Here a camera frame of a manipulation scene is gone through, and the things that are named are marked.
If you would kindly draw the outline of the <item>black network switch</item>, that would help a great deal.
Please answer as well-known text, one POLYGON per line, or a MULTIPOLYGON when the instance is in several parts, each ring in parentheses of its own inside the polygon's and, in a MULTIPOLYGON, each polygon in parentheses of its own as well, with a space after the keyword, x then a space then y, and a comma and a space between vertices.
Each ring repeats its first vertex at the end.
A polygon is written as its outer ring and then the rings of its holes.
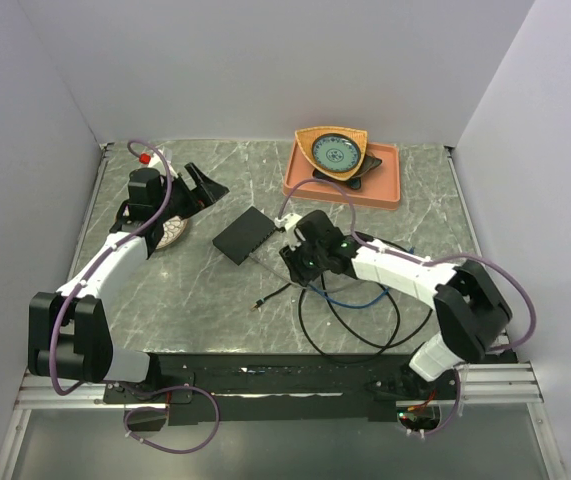
POLYGON ((251 206, 219 233, 212 244, 235 265, 241 265, 275 231, 274 221, 251 206))

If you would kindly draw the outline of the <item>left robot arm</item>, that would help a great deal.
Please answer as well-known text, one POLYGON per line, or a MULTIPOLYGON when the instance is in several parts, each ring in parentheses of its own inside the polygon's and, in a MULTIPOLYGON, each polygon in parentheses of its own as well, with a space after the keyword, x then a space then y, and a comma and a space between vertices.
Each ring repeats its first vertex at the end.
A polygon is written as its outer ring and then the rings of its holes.
POLYGON ((139 168, 129 175, 128 197, 92 260, 54 293, 29 304, 28 370, 36 376, 84 383, 127 382, 139 401, 155 400, 163 377, 148 353, 114 345, 106 312, 129 277, 154 253, 166 221, 190 218, 228 194, 194 164, 189 187, 170 169, 139 168))

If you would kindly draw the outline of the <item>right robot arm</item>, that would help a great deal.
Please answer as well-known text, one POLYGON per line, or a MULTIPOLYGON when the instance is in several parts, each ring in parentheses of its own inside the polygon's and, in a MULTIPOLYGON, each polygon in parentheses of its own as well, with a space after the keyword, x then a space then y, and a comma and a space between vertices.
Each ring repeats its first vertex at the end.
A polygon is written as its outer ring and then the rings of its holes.
POLYGON ((331 272, 389 287, 436 314, 439 332, 417 349, 402 374, 403 389, 413 398, 428 396, 450 368, 483 360, 512 318, 496 284, 475 259, 434 264, 377 238, 348 236, 320 210, 287 214, 276 218, 275 225, 286 235, 280 256, 293 282, 307 286, 331 272))

